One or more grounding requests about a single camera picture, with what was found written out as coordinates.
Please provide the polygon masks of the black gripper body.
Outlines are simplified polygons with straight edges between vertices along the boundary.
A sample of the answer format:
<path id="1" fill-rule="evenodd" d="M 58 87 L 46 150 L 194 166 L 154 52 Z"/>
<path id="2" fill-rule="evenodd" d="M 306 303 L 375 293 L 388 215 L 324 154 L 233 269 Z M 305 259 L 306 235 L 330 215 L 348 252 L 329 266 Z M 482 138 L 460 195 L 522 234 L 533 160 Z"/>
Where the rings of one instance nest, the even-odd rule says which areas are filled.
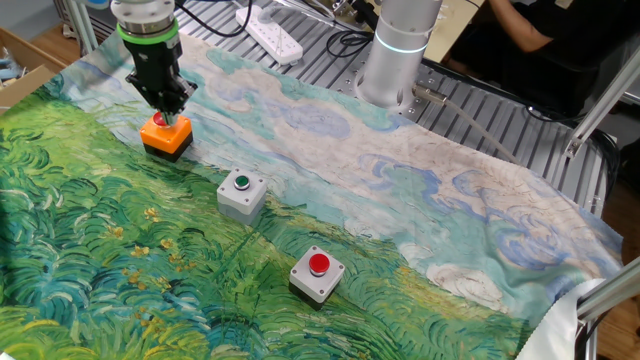
<path id="1" fill-rule="evenodd" d="M 178 58 L 182 55 L 180 44 L 169 47 L 166 42 L 142 45 L 127 43 L 136 72 L 142 80 L 157 81 L 164 88 L 165 103 L 170 90 L 178 82 Z"/>

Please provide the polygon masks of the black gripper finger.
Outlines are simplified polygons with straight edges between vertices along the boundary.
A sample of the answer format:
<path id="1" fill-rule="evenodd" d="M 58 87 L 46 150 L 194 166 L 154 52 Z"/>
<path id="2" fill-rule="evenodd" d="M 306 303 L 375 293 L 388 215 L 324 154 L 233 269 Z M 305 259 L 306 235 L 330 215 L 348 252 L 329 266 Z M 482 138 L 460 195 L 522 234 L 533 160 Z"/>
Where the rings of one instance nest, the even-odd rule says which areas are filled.
<path id="1" fill-rule="evenodd" d="M 130 73 L 126 81 L 134 86 L 147 103 L 154 108 L 159 115 L 154 119 L 156 125 L 168 125 L 169 115 L 165 104 L 164 88 L 157 81 L 142 80 L 136 72 Z"/>
<path id="2" fill-rule="evenodd" d="M 167 124 L 174 125 L 178 116 L 184 110 L 187 101 L 197 90 L 198 85 L 193 82 L 177 82 L 175 88 L 169 91 L 167 97 Z"/>

